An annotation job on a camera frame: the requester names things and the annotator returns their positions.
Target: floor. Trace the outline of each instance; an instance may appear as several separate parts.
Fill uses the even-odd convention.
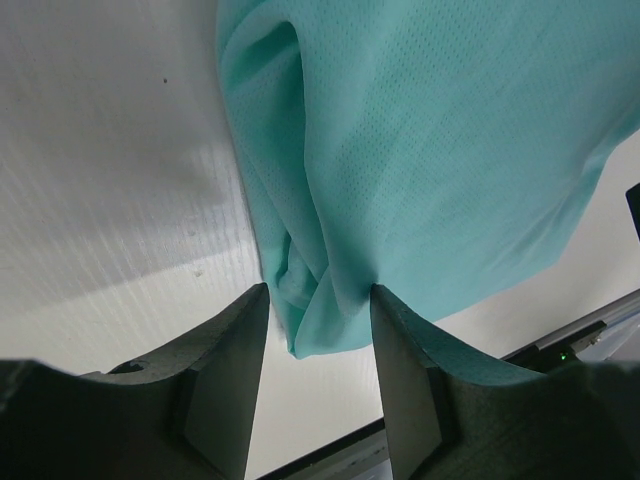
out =
[[[0,357],[108,370],[260,281],[208,0],[0,3]],[[640,286],[610,159],[561,261],[440,326],[502,355]],[[272,315],[247,478],[381,416],[371,348],[294,360]]]

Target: folded fabric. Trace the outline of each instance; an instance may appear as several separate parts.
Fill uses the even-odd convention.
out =
[[[371,341],[374,282],[435,321],[551,265],[640,128],[637,0],[219,0],[217,21],[299,358]]]

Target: towel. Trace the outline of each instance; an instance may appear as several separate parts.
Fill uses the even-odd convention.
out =
[[[298,358],[552,265],[640,128],[637,0],[219,0],[218,75]]]

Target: turquoise fabric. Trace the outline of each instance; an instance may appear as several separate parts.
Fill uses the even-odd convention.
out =
[[[435,321],[554,263],[640,127],[638,0],[220,0],[217,21],[299,358],[371,341],[374,282]]]

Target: textured fabric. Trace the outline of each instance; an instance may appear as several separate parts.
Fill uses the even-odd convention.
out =
[[[638,0],[220,0],[218,55],[297,357],[374,282],[435,321],[551,265],[640,126]]]

